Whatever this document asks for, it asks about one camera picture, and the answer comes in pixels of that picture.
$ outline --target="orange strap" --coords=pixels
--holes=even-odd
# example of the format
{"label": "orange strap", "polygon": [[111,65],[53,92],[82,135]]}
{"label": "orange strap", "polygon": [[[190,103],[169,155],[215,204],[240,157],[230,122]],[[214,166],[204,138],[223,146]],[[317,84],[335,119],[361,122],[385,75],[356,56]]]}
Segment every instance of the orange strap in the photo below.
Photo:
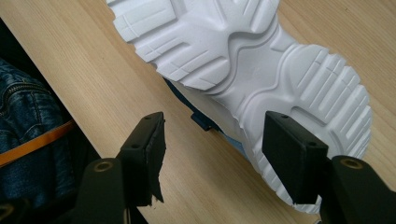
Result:
{"label": "orange strap", "polygon": [[55,129],[52,129],[51,131],[43,133],[37,138],[30,140],[29,142],[26,142],[18,147],[14,147],[9,151],[0,154],[0,168],[14,162],[22,156],[25,156],[48,145],[49,143],[56,141],[75,127],[76,123],[71,119],[65,124]]}

